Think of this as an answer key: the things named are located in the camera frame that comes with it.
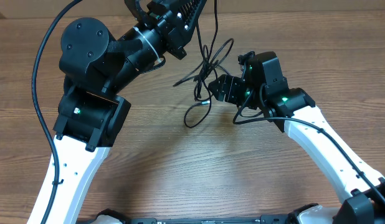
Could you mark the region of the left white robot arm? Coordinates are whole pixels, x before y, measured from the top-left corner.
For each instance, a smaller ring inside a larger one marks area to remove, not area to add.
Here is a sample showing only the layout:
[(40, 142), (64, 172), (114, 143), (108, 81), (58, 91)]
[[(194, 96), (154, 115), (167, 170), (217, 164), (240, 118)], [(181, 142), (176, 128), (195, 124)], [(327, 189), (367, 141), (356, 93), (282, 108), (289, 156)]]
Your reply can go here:
[(205, 0), (157, 0), (126, 6), (136, 24), (115, 38), (92, 17), (64, 30), (59, 68), (64, 94), (52, 129), (41, 122), (52, 151), (29, 223), (75, 223), (94, 175), (130, 110), (120, 91), (138, 75), (165, 64), (165, 53), (186, 56)]

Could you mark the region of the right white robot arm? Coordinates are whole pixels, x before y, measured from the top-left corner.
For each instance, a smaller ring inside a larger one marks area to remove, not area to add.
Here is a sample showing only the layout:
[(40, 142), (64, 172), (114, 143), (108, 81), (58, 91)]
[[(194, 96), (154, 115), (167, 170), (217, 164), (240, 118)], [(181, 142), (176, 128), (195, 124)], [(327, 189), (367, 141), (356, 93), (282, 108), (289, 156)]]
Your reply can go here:
[(289, 88), (275, 52), (249, 52), (238, 58), (242, 75), (221, 75), (210, 82), (218, 101), (260, 113), (234, 124), (274, 123), (302, 147), (332, 185), (340, 207), (302, 206), (271, 223), (385, 223), (385, 176), (365, 163), (333, 130), (312, 97)]

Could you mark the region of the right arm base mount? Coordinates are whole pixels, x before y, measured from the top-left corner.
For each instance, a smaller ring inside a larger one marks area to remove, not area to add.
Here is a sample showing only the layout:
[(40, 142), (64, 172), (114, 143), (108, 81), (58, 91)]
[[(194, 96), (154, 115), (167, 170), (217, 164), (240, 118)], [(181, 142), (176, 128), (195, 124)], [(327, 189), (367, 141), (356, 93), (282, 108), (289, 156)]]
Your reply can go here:
[(317, 203), (311, 203), (290, 212), (286, 223), (332, 224), (333, 217), (338, 211), (338, 207), (324, 207)]

